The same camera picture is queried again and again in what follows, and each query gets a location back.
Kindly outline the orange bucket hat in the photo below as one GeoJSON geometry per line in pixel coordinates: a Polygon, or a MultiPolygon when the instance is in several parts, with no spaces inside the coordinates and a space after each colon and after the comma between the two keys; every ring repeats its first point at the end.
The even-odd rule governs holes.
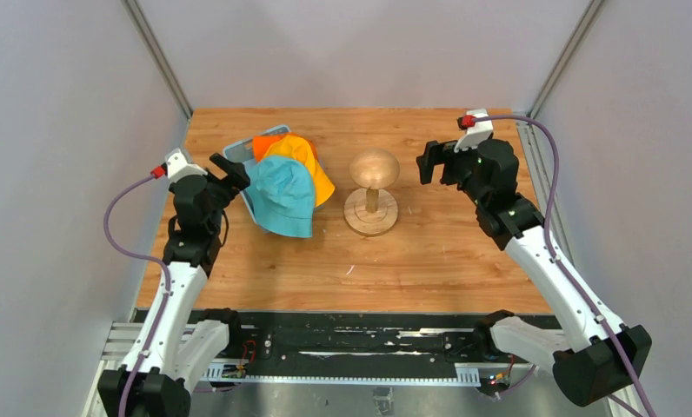
{"type": "Polygon", "coordinates": [[[268,156],[293,157],[293,141],[300,139],[294,134],[281,134],[272,136],[255,136],[252,139],[252,151],[257,162],[268,156]]]}

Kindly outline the yellow bucket hat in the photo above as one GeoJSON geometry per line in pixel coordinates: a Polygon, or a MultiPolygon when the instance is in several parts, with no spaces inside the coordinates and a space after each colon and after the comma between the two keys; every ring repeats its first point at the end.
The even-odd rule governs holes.
{"type": "Polygon", "coordinates": [[[336,190],[334,183],[319,162],[315,146],[301,136],[292,133],[283,135],[267,148],[263,156],[285,156],[300,162],[307,169],[314,183],[317,208],[328,201],[336,190]]]}

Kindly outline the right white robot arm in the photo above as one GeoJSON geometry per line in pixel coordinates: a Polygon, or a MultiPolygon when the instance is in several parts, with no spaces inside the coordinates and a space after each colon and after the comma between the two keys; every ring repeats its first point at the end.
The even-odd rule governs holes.
{"type": "Polygon", "coordinates": [[[490,138],[474,148],[427,142],[416,158],[420,182],[443,168],[476,206],[481,230],[530,278],[551,307],[561,334],[533,326],[508,310],[486,315],[473,331],[476,354],[495,362],[514,355],[553,375],[564,396],[586,407],[633,384],[652,346],[641,325],[629,326],[589,288],[557,245],[536,205],[517,192],[519,160],[512,146],[490,138]]]}

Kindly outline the teal bucket hat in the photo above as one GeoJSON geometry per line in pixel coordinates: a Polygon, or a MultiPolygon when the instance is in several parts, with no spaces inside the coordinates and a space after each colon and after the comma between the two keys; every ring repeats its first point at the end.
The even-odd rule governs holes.
{"type": "Polygon", "coordinates": [[[306,167],[286,156],[269,156],[247,168],[245,189],[256,224],[292,238],[312,236],[316,191],[306,167]]]}

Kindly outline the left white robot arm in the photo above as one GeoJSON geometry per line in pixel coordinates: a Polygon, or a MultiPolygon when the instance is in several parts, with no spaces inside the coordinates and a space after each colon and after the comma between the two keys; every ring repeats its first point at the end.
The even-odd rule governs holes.
{"type": "Polygon", "coordinates": [[[214,153],[210,161],[222,178],[193,163],[184,149],[174,149],[164,163],[130,191],[167,178],[175,214],[168,222],[168,241],[162,257],[122,248],[110,232],[115,197],[103,217],[110,245],[129,258],[153,262],[161,269],[160,284],[142,329],[116,369],[102,371],[97,391],[108,416],[187,416],[198,382],[217,355],[237,357],[243,335],[237,312],[214,309],[183,338],[193,305],[210,278],[219,251],[227,240],[230,223],[225,209],[250,185],[245,167],[214,153]]]}

